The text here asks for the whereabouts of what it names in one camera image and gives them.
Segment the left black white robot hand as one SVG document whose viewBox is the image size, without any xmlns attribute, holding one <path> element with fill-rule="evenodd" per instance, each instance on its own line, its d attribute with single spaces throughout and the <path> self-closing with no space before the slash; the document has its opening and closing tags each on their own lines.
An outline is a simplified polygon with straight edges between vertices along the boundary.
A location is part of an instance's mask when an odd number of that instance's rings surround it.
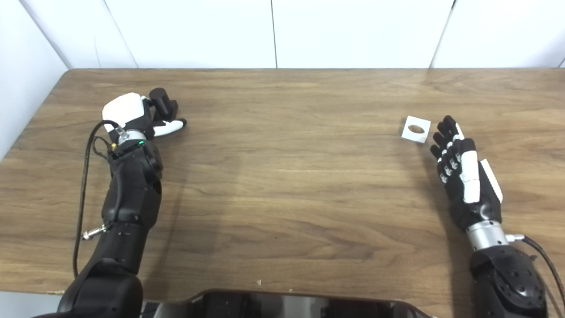
<svg viewBox="0 0 565 318">
<path fill-rule="evenodd" d="M 127 140 L 152 140 L 183 129 L 188 122 L 177 117 L 177 112 L 177 101 L 170 99 L 165 89 L 156 88 L 149 97 L 131 92 L 113 99 L 104 106 L 102 118 L 114 121 L 127 133 L 123 137 L 113 125 L 104 125 L 111 141 L 121 144 Z"/>
</svg>

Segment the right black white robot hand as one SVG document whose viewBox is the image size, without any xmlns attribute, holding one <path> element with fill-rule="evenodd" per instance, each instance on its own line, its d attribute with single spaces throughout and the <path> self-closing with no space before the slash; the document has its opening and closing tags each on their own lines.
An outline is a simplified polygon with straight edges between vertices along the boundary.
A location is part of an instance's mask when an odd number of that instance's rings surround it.
<svg viewBox="0 0 565 318">
<path fill-rule="evenodd" d="M 444 185 L 452 220 L 461 230 L 479 222 L 502 222 L 503 194 L 487 159 L 480 160 L 474 139 L 446 115 L 437 125 L 430 153 Z"/>
</svg>

